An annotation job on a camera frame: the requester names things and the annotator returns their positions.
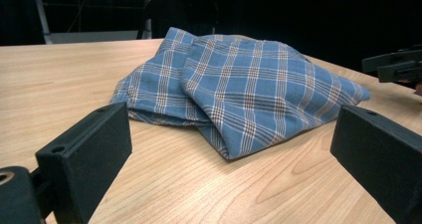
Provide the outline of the white metal desk frame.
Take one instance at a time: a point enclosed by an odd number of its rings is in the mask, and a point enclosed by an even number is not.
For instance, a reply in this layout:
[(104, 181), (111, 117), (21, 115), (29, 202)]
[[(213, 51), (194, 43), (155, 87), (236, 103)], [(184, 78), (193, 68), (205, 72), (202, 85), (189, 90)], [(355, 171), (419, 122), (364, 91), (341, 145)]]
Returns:
[(45, 3), (43, 0), (35, 1), (42, 26), (43, 37), (47, 45), (134, 40), (138, 34), (137, 30), (94, 32), (72, 32), (69, 30), (66, 33), (52, 33), (45, 13)]

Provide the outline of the blue plaid shirt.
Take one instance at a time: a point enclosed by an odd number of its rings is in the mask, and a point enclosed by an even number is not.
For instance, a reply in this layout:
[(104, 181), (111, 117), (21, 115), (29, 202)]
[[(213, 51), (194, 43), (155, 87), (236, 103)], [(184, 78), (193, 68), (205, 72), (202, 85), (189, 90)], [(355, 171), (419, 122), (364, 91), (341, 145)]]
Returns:
[(155, 56), (116, 86), (131, 118), (193, 125), (236, 159), (323, 125), (369, 91), (275, 41), (166, 33)]

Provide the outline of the black folding chair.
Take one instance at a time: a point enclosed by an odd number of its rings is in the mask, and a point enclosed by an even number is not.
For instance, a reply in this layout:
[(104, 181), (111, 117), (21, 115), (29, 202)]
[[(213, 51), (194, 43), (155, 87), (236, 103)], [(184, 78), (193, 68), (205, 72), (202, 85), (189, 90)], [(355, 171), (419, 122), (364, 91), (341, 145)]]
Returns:
[(137, 39), (163, 38), (173, 27), (196, 36), (210, 35), (218, 24), (218, 0), (148, 0)]

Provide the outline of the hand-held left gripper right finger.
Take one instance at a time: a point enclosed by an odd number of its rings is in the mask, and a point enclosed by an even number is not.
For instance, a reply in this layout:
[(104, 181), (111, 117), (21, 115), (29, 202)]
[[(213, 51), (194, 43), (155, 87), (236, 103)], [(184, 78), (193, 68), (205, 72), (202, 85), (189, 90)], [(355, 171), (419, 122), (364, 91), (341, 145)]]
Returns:
[(343, 106), (331, 154), (397, 224), (422, 224), (422, 136), (366, 109)]

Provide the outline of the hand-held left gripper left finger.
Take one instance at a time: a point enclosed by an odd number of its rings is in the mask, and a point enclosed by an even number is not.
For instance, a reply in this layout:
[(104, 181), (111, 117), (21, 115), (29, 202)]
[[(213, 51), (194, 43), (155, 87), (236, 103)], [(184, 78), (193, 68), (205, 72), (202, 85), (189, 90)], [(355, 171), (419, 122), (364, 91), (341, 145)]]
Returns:
[(63, 224), (87, 224), (132, 152), (125, 103), (99, 108), (36, 152)]

